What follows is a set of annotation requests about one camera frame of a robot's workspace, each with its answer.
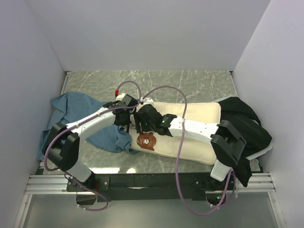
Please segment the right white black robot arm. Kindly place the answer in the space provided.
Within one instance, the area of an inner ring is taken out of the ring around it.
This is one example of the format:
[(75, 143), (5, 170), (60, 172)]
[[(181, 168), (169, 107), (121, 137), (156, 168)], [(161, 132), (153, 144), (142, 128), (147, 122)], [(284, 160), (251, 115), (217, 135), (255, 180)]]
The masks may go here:
[(246, 144), (220, 111), (218, 103), (143, 104), (131, 117), (131, 149), (211, 165), (209, 186), (218, 190)]

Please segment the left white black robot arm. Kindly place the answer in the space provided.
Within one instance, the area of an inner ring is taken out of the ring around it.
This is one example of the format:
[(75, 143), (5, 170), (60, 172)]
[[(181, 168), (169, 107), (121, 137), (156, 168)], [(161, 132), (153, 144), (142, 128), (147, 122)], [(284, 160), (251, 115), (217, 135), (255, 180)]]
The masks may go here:
[(76, 178), (83, 190), (91, 190), (95, 185), (94, 173), (79, 159), (80, 144), (108, 126), (129, 124), (130, 115), (138, 104), (139, 100), (125, 94), (121, 100), (108, 102), (80, 120), (53, 125), (43, 147), (45, 169), (55, 170), (48, 167), (47, 162), (51, 161), (57, 169)]

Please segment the blue fabric pillowcase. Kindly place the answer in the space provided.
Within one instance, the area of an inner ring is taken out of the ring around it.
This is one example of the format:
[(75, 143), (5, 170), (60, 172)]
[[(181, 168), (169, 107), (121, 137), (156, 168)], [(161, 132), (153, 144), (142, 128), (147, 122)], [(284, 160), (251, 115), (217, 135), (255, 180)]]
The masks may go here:
[[(93, 114), (106, 102), (100, 102), (81, 92), (68, 92), (50, 100), (54, 112), (45, 130), (42, 131), (37, 160), (42, 160), (43, 146), (47, 140), (52, 126), (58, 122), (66, 125), (68, 123), (80, 120), (90, 114)], [(131, 137), (124, 131), (123, 127), (111, 125), (106, 127), (87, 138), (87, 141), (93, 146), (114, 153), (121, 153), (123, 150), (131, 154), (136, 154), (136, 150), (130, 148)]]

